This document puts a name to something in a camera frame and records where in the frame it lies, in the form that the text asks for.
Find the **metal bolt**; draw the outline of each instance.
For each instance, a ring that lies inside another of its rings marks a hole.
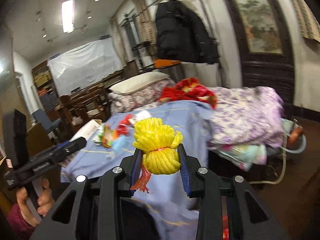
[[[112,172],[113,172],[113,173],[120,173],[120,172],[122,172],[122,168],[121,168],[121,167],[114,167],[114,168],[112,169]]]
[[[198,169],[198,172],[201,173],[201,174],[206,174],[208,172],[208,169],[205,168],[205,167],[201,167]]]
[[[85,176],[84,176],[84,175],[79,175],[79,176],[76,178],[76,181],[78,181],[78,182],[84,182],[84,181],[85,181]]]
[[[235,176],[235,181],[241,183],[244,181],[244,178],[238,175],[238,176]]]

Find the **black jacket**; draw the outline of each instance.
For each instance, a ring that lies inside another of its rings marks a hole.
[[[196,13],[176,0],[160,3],[156,13],[157,56],[193,63],[218,63],[218,50]]]

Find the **white pillow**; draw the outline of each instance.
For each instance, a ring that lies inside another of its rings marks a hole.
[[[116,94],[130,95],[140,89],[143,89],[153,83],[166,78],[169,78],[169,75],[165,73],[147,72],[114,84],[109,89]]]

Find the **baseboard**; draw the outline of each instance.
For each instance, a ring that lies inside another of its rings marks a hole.
[[[292,115],[305,118],[308,120],[320,122],[320,112],[306,109],[303,107],[293,106]]]

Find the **red floral blanket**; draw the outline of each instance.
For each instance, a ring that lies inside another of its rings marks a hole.
[[[186,78],[178,82],[174,87],[165,87],[159,99],[160,102],[194,100],[208,103],[215,107],[217,99],[215,94],[200,85],[196,78]]]

